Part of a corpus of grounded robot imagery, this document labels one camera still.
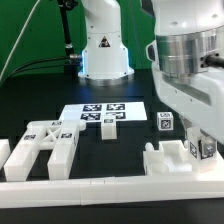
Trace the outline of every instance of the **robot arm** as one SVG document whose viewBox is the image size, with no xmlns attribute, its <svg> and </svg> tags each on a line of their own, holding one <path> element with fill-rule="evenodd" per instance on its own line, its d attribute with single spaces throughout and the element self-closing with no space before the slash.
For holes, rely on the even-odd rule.
<svg viewBox="0 0 224 224">
<path fill-rule="evenodd" d="M 155 51 L 152 70 L 159 98 L 224 144 L 224 71 L 207 61 L 217 57 L 222 64 L 223 0 L 152 3 L 156 40 L 149 49 Z"/>
<path fill-rule="evenodd" d="M 83 50 L 81 82 L 120 84 L 133 78 L 128 50 L 122 43 L 121 13 L 116 0 L 82 0 L 85 9 L 87 46 Z"/>
</svg>

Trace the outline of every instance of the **white cube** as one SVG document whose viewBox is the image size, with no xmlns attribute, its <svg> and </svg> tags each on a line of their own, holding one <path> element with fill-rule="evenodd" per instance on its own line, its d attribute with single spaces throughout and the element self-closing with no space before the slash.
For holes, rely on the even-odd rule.
<svg viewBox="0 0 224 224">
<path fill-rule="evenodd" d="M 105 115 L 101 122 L 102 140 L 117 139 L 116 116 Z"/>
<path fill-rule="evenodd" d="M 157 126 L 160 131 L 172 131 L 173 114 L 171 112 L 157 113 Z"/>
</svg>

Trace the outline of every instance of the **white block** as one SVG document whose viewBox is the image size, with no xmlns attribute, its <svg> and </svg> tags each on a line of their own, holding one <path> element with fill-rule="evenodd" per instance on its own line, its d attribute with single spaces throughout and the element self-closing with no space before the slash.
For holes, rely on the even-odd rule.
<svg viewBox="0 0 224 224">
<path fill-rule="evenodd" d="M 48 166 L 50 180 L 69 178 L 79 138 L 79 124 L 73 121 L 73 128 L 62 128 L 55 144 Z"/>
<path fill-rule="evenodd" d="M 0 140 L 0 170 L 10 155 L 9 141 L 7 139 Z"/>
<path fill-rule="evenodd" d="M 80 186 L 81 205 L 116 203 L 115 178 L 92 179 Z"/>
<path fill-rule="evenodd" d="M 101 122 L 102 140 L 117 139 L 116 117 L 105 115 Z"/>
<path fill-rule="evenodd" d="M 171 112 L 157 113 L 157 126 L 160 131 L 172 131 L 173 114 Z"/>
<path fill-rule="evenodd" d="M 7 181 L 25 181 L 38 156 L 38 142 L 45 137 L 43 127 L 28 129 L 4 166 Z"/>
</svg>

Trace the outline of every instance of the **white plastic fixture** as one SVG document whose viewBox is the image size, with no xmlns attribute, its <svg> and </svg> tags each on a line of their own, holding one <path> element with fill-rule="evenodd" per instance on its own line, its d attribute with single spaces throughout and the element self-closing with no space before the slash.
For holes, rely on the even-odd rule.
<svg viewBox="0 0 224 224">
<path fill-rule="evenodd" d="M 4 166 L 6 180 L 26 181 L 40 150 L 53 150 L 48 161 L 50 180 L 69 178 L 79 131 L 85 130 L 85 121 L 37 121 L 27 126 L 27 131 L 13 150 Z"/>
<path fill-rule="evenodd" d="M 101 122 L 102 140 L 117 139 L 117 125 L 115 115 L 105 115 Z"/>
<path fill-rule="evenodd" d="M 122 43 L 121 13 L 116 0 L 82 0 L 85 9 L 87 46 L 82 52 L 80 81 L 114 85 L 133 79 L 128 50 Z"/>
<path fill-rule="evenodd" d="M 10 153 L 9 141 L 7 139 L 0 140 L 0 169 L 2 169 Z"/>
<path fill-rule="evenodd" d="M 146 176 L 0 184 L 0 208 L 89 205 L 224 197 L 224 161 L 195 172 L 181 141 L 151 143 L 143 152 Z"/>
</svg>

